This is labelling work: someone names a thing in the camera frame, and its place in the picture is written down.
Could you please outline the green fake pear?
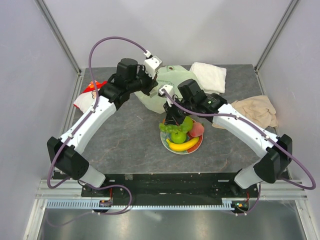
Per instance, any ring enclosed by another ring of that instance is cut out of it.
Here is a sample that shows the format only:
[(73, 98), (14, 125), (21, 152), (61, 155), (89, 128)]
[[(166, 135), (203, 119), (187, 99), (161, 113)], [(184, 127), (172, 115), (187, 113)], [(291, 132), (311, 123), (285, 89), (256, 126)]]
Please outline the green fake pear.
[(192, 118), (189, 116), (186, 116), (179, 127), (181, 132), (188, 133), (193, 128)]

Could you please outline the green fake grapes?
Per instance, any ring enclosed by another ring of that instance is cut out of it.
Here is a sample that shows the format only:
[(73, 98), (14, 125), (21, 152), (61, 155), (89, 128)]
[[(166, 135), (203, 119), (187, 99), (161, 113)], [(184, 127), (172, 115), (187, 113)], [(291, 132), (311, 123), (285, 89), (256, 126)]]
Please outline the green fake grapes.
[(164, 123), (159, 124), (159, 129), (161, 132), (164, 133), (175, 133), (175, 132), (182, 132), (182, 133), (187, 133), (187, 129), (183, 127), (182, 125), (173, 125), (173, 124), (167, 124), (165, 125)]

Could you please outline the green fake apple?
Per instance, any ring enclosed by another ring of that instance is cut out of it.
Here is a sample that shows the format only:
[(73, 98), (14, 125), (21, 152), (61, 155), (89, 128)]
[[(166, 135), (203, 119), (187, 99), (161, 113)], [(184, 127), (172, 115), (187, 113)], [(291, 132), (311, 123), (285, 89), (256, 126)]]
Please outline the green fake apple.
[(187, 139), (187, 134), (182, 131), (172, 132), (170, 139), (175, 144), (183, 144)]

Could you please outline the pink fake peach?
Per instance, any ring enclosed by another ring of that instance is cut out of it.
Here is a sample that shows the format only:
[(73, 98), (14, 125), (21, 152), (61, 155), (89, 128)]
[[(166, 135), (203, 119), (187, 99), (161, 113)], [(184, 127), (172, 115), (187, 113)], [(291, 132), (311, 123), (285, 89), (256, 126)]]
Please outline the pink fake peach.
[(194, 122), (192, 125), (192, 129), (188, 132), (188, 134), (193, 137), (199, 137), (201, 135), (203, 135), (205, 131), (204, 125), (200, 122)]

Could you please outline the pale green plastic bag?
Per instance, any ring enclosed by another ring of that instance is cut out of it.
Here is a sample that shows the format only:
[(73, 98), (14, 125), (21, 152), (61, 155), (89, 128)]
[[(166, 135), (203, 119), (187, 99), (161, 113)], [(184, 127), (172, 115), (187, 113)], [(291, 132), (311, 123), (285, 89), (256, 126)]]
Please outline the pale green plastic bag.
[(179, 98), (182, 98), (182, 95), (178, 90), (178, 85), (188, 79), (195, 80), (199, 87), (201, 89), (203, 88), (193, 72), (190, 72), (181, 65), (167, 65), (158, 70), (156, 79), (158, 85), (151, 91), (150, 96), (143, 94), (141, 91), (135, 92), (134, 94), (147, 109), (162, 114), (165, 112), (163, 105), (166, 102), (166, 98), (158, 96), (159, 88), (163, 85), (170, 85), (173, 87), (174, 93)]

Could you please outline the yellow fake banana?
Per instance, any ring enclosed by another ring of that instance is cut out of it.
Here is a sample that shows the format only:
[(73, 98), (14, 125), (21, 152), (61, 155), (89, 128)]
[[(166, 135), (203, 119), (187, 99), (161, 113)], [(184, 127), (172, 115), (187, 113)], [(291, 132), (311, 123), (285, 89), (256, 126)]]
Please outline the yellow fake banana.
[(173, 143), (169, 139), (166, 139), (166, 142), (168, 144), (168, 147), (175, 152), (192, 152), (197, 148), (196, 145), (198, 144), (199, 140), (199, 137), (194, 137), (182, 144)]

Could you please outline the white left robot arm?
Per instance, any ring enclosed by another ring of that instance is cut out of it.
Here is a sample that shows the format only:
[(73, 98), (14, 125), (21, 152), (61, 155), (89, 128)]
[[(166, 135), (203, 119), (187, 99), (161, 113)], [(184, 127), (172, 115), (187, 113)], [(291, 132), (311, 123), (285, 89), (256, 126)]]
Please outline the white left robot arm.
[(51, 137), (47, 149), (51, 165), (74, 180), (90, 185), (99, 197), (106, 196), (110, 185), (103, 173), (92, 167), (82, 156), (87, 144), (101, 127), (135, 92), (149, 96), (157, 86), (158, 70), (162, 61), (157, 56), (143, 64), (123, 58), (107, 83), (96, 95), (96, 100), (78, 121), (59, 138)]

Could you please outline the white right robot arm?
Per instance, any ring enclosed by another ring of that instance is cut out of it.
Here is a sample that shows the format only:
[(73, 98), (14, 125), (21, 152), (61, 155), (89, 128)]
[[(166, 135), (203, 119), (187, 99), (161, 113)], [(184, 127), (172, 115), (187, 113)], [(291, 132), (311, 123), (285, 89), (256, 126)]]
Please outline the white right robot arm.
[(194, 79), (185, 80), (177, 89), (180, 97), (175, 95), (170, 85), (163, 85), (158, 90), (158, 95), (166, 98), (163, 106), (166, 123), (181, 125), (189, 115), (205, 118), (235, 135), (259, 157), (256, 163), (238, 171), (231, 180), (229, 191), (233, 196), (242, 196), (254, 184), (273, 184), (281, 178), (292, 161), (287, 155), (292, 153), (293, 148), (293, 141), (288, 135), (278, 136), (259, 127), (220, 95), (206, 95)]

